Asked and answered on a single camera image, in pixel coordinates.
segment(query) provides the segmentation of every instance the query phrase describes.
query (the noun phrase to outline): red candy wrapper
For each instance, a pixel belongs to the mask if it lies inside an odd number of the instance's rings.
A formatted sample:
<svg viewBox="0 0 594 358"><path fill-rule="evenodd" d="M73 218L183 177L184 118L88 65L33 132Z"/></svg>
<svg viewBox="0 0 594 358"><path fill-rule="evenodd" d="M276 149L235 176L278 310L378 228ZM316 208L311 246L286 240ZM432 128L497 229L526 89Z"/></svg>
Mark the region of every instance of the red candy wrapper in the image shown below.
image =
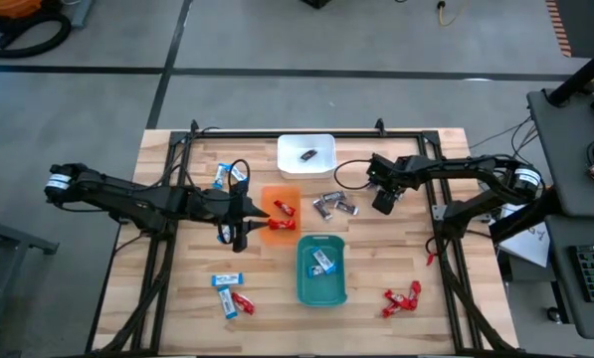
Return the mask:
<svg viewBox="0 0 594 358"><path fill-rule="evenodd" d="M275 200L275 205L277 205L277 207L281 209L281 211L286 213L288 216L294 216L295 212L297 211L295 208L291 207L290 205L284 203L281 200Z"/></svg>
<svg viewBox="0 0 594 358"><path fill-rule="evenodd" d="M255 305L247 297L235 292L232 292L231 295L233 297L233 302L235 302L237 305L237 308L251 315L255 313Z"/></svg>
<svg viewBox="0 0 594 358"><path fill-rule="evenodd" d="M282 221L282 220L268 219L268 226L270 226L270 230L277 230L277 229L296 230L297 222L294 220Z"/></svg>

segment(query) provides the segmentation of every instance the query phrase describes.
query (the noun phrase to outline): gray floor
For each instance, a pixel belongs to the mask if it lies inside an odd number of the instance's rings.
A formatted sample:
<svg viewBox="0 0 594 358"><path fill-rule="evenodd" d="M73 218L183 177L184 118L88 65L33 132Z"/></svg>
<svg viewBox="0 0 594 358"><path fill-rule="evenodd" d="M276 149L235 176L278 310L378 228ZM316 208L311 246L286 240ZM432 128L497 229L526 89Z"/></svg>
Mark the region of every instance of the gray floor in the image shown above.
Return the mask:
<svg viewBox="0 0 594 358"><path fill-rule="evenodd" d="M62 47L14 65L162 67L183 0L98 0L89 26ZM460 1L448 1L450 9ZM23 39L32 43L51 25ZM450 28L435 4L334 0L316 12L297 0L195 0L178 68L569 74L585 61L559 49L543 0L473 0ZM60 242L32 253L0 329L0 351L81 353L117 229L101 214L44 203L53 163L84 162L129 177L159 76L0 73L0 222ZM557 83L173 76L158 128L458 126L470 143L527 116L525 95ZM510 152L509 136L474 154ZM550 182L539 143L522 152ZM509 289L520 345L594 355L594 341L543 320L546 287Z"/></svg>

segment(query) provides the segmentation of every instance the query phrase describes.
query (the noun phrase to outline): orange tray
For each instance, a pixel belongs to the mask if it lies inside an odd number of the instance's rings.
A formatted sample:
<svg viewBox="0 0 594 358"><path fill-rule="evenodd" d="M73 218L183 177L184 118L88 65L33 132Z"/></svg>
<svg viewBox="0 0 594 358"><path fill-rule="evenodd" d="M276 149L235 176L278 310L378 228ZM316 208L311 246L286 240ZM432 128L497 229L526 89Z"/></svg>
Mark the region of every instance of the orange tray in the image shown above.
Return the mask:
<svg viewBox="0 0 594 358"><path fill-rule="evenodd" d="M276 205L275 200L295 208L297 211L293 217L289 217ZM300 239L300 187L296 185L267 186L261 191L261 207L275 220L292 219L297 222L296 230L260 230L261 239L266 245L296 245Z"/></svg>

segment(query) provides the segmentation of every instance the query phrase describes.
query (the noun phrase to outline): white bowl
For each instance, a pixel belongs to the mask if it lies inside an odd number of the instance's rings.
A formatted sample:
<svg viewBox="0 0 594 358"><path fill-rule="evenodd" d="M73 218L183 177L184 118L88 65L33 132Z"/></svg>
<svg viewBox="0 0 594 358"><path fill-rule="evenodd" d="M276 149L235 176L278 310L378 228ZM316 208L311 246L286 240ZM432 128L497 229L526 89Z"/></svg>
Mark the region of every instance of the white bowl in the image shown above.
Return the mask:
<svg viewBox="0 0 594 358"><path fill-rule="evenodd" d="M329 178L336 168L336 143L330 134L284 134L277 147L277 166L286 179ZM301 160L311 149L316 155Z"/></svg>

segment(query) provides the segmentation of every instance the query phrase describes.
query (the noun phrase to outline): vacuum hose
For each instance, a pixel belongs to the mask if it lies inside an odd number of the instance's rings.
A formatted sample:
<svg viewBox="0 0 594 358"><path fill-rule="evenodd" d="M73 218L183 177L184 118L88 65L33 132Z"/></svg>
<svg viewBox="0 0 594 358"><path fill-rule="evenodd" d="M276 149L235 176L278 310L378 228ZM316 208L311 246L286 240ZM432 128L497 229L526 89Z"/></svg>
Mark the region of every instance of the vacuum hose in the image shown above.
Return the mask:
<svg viewBox="0 0 594 358"><path fill-rule="evenodd" d="M26 49L5 50L27 30L49 21L58 21L60 23L60 31L53 38ZM71 33L71 21L59 12L40 10L31 16L20 19L0 17L0 32L3 34L0 38L0 59L22 59L43 54L65 42Z"/></svg>

